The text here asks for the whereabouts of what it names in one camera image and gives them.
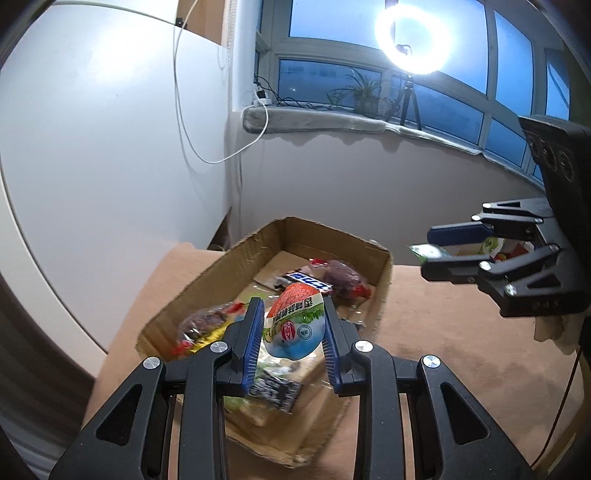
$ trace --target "potted plant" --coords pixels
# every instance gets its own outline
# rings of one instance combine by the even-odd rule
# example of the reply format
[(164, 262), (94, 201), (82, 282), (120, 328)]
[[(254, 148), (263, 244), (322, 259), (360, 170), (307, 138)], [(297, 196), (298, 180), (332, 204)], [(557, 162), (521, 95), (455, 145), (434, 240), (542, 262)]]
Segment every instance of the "potted plant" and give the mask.
[(380, 80), (372, 80), (355, 69), (351, 69), (353, 75), (347, 75), (355, 82), (353, 85), (333, 90), (336, 92), (345, 92), (353, 96), (353, 113), (359, 113), (365, 116), (376, 116), (378, 113), (379, 88), (382, 83)]

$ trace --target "window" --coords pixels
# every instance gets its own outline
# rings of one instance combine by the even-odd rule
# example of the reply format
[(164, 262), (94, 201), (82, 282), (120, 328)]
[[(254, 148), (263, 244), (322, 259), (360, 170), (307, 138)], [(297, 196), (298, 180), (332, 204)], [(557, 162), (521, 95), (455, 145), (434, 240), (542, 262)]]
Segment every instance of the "window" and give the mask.
[(551, 48), (547, 48), (545, 53), (548, 79), (546, 115), (568, 120), (570, 109), (569, 72), (564, 62), (564, 54)]
[[(551, 28), (540, 28), (547, 20), (527, 0), (264, 1), (256, 49), (265, 61), (259, 64), (256, 55), (255, 68), (280, 99), (393, 123), (400, 122), (401, 105), (392, 111), (390, 102), (406, 74), (378, 48), (376, 17), (396, 3), (437, 17), (450, 33), (450, 55), (440, 71), (414, 76), (424, 130), (473, 145), (541, 181), (525, 155), (518, 115), (568, 118), (570, 86), (563, 42)], [(422, 23), (405, 18), (391, 32), (395, 45), (408, 44), (415, 55), (437, 41)], [(372, 83), (369, 94), (355, 95), (355, 72)], [(546, 77), (534, 77), (541, 74)], [(407, 120), (415, 121), (412, 105)]]
[(542, 171), (540, 170), (540, 167), (538, 165), (535, 166), (534, 177), (537, 178), (538, 180), (543, 180)]
[[(330, 103), (329, 95), (335, 89), (355, 84), (351, 67), (320, 63), (317, 61), (281, 60), (279, 63), (279, 97), (299, 102)], [(364, 79), (374, 80), (379, 85), (380, 72), (355, 69)], [(340, 102), (342, 106), (354, 107), (353, 95), (347, 94)]]
[(534, 90), (531, 41), (499, 12), (495, 20), (499, 44), (496, 100), (517, 115), (529, 115)]
[[(399, 86), (404, 87), (404, 82), (392, 83), (393, 99), (397, 98)], [(422, 85), (415, 85), (414, 90), (417, 95), (418, 113), (424, 125), (470, 143), (478, 143), (484, 113)], [(407, 119), (416, 122), (412, 105), (408, 107)]]
[(525, 153), (525, 138), (493, 120), (486, 141), (486, 149), (521, 167)]
[[(488, 42), (484, 5), (478, 0), (400, 0), (399, 3), (419, 7), (447, 26), (453, 48), (441, 72), (486, 93)], [(420, 52), (422, 48), (430, 48), (431, 38), (423, 25), (402, 19), (396, 24), (394, 43), (420, 46), (417, 49)]]
[(374, 25), (385, 0), (293, 0), (290, 37), (378, 48)]

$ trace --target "window sill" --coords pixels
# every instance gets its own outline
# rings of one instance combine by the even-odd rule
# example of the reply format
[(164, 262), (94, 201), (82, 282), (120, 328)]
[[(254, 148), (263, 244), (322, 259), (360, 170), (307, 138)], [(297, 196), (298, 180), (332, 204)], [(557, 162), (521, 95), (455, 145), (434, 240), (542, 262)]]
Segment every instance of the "window sill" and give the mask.
[[(486, 160), (496, 164), (500, 168), (517, 175), (542, 192), (543, 186), (534, 178), (525, 175), (517, 168), (512, 168), (478, 147), (462, 143), (461, 140), (451, 140), (427, 131), (402, 127), (390, 124), (383, 120), (374, 120), (362, 115), (346, 111), (318, 111), (290, 106), (270, 106), (269, 125), (265, 131), (267, 134), (285, 134), (293, 132), (323, 132), (323, 131), (349, 131), (361, 134), (384, 134), (393, 132), (402, 137), (426, 140), (447, 148), (459, 150), (469, 155), (481, 155)], [(250, 134), (260, 134), (265, 126), (265, 111), (262, 107), (248, 108), (242, 116), (242, 126)]]

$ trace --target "plastic bag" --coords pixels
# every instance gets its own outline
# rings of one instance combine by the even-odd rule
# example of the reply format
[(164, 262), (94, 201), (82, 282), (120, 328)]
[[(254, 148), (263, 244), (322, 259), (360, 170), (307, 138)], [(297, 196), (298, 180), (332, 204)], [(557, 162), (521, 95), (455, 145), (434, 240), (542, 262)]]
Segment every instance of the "plastic bag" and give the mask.
[(178, 326), (177, 345), (172, 354), (184, 357), (222, 338), (226, 327), (244, 318), (246, 306), (242, 302), (229, 302), (200, 309)]
[(371, 297), (371, 289), (365, 279), (346, 263), (329, 260), (325, 269), (322, 280), (331, 284), (335, 295), (341, 299), (355, 301)]

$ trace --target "packaged food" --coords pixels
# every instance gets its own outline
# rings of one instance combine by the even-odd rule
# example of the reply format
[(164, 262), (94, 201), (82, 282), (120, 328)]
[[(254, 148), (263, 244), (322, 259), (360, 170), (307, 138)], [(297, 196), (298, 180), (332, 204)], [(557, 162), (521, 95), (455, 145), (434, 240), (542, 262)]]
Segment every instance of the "packaged food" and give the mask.
[(252, 398), (261, 398), (277, 410), (289, 413), (300, 389), (301, 383), (276, 377), (263, 370), (255, 377), (248, 395)]
[(452, 254), (437, 245), (410, 245), (409, 248), (419, 258), (421, 264), (434, 258), (452, 257)]
[(172, 351), (173, 355), (182, 358), (221, 339), (226, 327), (242, 320), (245, 312), (244, 303), (233, 301), (192, 313), (178, 326), (177, 345)]
[(371, 297), (372, 292), (366, 280), (346, 263), (329, 260), (325, 269), (322, 280), (331, 284), (335, 295), (341, 299), (355, 301)]
[(365, 279), (353, 268), (339, 260), (328, 262), (313, 258), (308, 265), (277, 278), (276, 288), (301, 282), (330, 295), (337, 302), (360, 304), (371, 297), (372, 290)]
[(287, 288), (294, 283), (305, 283), (310, 287), (314, 287), (322, 295), (330, 295), (333, 293), (332, 285), (311, 277), (302, 272), (302, 270), (292, 270), (281, 277), (278, 277), (275, 282), (275, 288)]
[(270, 355), (299, 360), (324, 337), (322, 293), (304, 283), (289, 285), (265, 318), (263, 341)]

